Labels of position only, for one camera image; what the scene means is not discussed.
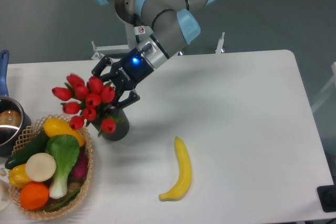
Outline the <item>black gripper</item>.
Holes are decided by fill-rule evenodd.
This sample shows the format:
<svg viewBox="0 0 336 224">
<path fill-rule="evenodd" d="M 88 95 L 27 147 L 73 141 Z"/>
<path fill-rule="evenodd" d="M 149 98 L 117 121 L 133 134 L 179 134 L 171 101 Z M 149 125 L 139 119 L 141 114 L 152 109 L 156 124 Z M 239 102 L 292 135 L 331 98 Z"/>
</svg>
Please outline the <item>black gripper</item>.
<svg viewBox="0 0 336 224">
<path fill-rule="evenodd" d="M 93 76 L 99 77 L 103 82 L 113 83 L 114 101 L 118 101 L 125 91 L 130 91 L 126 99 L 112 104 L 114 108 L 124 109 L 140 100 L 140 96 L 133 89 L 154 71 L 144 57 L 144 53 L 148 50 L 146 47 L 141 50 L 134 48 L 117 62 L 113 62 L 108 56 L 103 56 L 92 69 Z"/>
</svg>

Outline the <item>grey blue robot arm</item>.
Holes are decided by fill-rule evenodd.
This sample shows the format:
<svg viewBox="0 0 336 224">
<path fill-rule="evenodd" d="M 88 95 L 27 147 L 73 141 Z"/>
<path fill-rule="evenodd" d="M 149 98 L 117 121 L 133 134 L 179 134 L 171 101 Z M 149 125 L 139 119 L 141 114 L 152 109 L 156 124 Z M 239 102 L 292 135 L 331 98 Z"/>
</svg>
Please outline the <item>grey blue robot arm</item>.
<svg viewBox="0 0 336 224">
<path fill-rule="evenodd" d="M 163 65 L 201 32 L 192 11 L 215 0 L 96 0 L 100 5 L 123 1 L 124 11 L 133 24 L 149 26 L 150 35 L 119 61 L 103 57 L 92 74 L 102 81 L 111 81 L 115 97 L 111 107 L 118 109 L 139 99 L 135 87 L 155 69 Z"/>
</svg>

